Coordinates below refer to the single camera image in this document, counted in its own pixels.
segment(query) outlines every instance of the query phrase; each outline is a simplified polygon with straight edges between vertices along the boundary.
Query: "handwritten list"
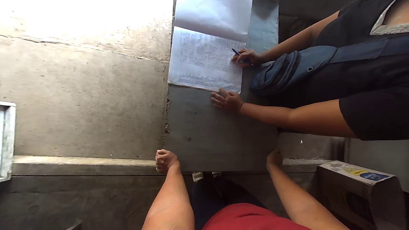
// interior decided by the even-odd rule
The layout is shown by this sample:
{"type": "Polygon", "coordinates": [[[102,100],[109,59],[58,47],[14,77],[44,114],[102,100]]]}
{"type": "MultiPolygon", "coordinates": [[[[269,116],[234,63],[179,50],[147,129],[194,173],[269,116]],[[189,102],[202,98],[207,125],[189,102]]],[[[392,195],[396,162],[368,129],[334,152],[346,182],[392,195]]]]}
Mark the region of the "handwritten list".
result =
{"type": "Polygon", "coordinates": [[[245,43],[175,27],[168,82],[219,91],[240,92],[242,68],[231,61],[232,48],[245,43]]]}

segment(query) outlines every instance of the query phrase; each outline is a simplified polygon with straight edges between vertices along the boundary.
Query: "bag strap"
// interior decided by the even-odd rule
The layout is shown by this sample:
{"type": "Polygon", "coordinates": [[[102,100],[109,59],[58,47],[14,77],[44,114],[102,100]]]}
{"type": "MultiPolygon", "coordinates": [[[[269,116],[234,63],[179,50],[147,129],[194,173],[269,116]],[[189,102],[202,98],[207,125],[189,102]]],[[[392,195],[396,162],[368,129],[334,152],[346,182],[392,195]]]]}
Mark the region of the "bag strap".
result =
{"type": "Polygon", "coordinates": [[[338,48],[330,63],[409,54],[409,36],[379,39],[338,48]]]}

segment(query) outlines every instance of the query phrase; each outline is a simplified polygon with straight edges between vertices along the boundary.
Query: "concrete table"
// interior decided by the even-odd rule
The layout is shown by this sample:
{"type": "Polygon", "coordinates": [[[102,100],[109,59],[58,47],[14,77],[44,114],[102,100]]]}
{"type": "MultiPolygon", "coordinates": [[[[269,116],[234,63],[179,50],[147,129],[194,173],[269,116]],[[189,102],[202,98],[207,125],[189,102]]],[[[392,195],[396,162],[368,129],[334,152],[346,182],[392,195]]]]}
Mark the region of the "concrete table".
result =
{"type": "MultiPolygon", "coordinates": [[[[278,2],[253,0],[248,49],[263,52],[278,43],[278,2]]],[[[241,97],[264,104],[249,91],[258,68],[244,69],[241,97]]],[[[265,170],[267,154],[277,146],[277,128],[224,112],[210,101],[211,92],[169,85],[166,149],[178,155],[183,171],[265,170]]]]}

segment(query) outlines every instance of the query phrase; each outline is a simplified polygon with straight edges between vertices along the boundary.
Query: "concrete ledge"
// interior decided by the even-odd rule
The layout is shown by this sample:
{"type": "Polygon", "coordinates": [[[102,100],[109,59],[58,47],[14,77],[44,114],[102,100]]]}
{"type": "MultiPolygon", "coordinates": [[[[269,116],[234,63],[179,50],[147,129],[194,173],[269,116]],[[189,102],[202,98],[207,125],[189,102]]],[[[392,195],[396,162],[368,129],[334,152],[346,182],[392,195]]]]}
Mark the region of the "concrete ledge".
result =
{"type": "Polygon", "coordinates": [[[13,176],[160,175],[154,160],[86,157],[14,156],[13,176]]]}
{"type": "MultiPolygon", "coordinates": [[[[315,172],[331,160],[284,159],[286,173],[315,172]]],[[[235,171],[231,175],[267,174],[267,171],[235,171]]],[[[13,176],[155,176],[155,161],[82,157],[14,156],[13,176]]]]}

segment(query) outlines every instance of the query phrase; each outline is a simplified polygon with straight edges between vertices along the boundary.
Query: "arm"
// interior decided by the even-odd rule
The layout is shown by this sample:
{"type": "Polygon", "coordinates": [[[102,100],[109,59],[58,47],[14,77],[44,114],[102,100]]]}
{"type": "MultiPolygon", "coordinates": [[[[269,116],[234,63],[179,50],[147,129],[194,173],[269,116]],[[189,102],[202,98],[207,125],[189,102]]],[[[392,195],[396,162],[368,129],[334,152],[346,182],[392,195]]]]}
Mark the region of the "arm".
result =
{"type": "Polygon", "coordinates": [[[315,135],[354,138],[339,108],[339,100],[324,101],[291,109],[244,103],[239,94],[220,89],[222,95],[212,93],[214,105],[240,113],[261,122],[315,135]]]}
{"type": "Polygon", "coordinates": [[[312,230],[348,229],[320,202],[294,183],[281,169],[283,157],[276,149],[267,157],[267,170],[291,220],[312,230]]]}
{"type": "Polygon", "coordinates": [[[322,29],[330,22],[338,18],[338,13],[339,11],[335,12],[333,15],[309,26],[291,38],[262,53],[261,56],[264,61],[263,63],[274,61],[283,54],[288,54],[295,50],[303,50],[310,47],[312,42],[321,33],[322,29]]]}
{"type": "MultiPolygon", "coordinates": [[[[333,15],[309,26],[303,31],[297,33],[291,38],[281,42],[280,44],[274,46],[273,48],[265,51],[262,54],[257,54],[253,50],[241,49],[238,52],[240,56],[235,54],[232,61],[237,63],[240,60],[249,59],[251,63],[255,65],[260,65],[269,61],[274,61],[283,54],[289,54],[295,50],[303,50],[311,46],[312,42],[321,33],[322,29],[327,26],[330,22],[338,18],[339,11],[335,12],[333,15]]],[[[240,63],[241,67],[249,67],[248,63],[240,63]]]]}
{"type": "Polygon", "coordinates": [[[189,196],[176,155],[167,150],[156,153],[158,172],[166,180],[152,203],[142,230],[194,230],[195,221],[189,196]]]}

